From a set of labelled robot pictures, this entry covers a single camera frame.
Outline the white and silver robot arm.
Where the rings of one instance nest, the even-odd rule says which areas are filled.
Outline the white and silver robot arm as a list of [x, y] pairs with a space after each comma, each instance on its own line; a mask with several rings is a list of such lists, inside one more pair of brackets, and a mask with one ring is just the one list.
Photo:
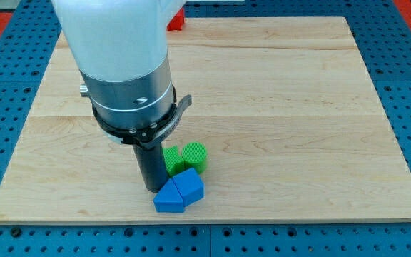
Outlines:
[[88, 97], [118, 129], [142, 129], [173, 104], [166, 27], [185, 0], [53, 0]]

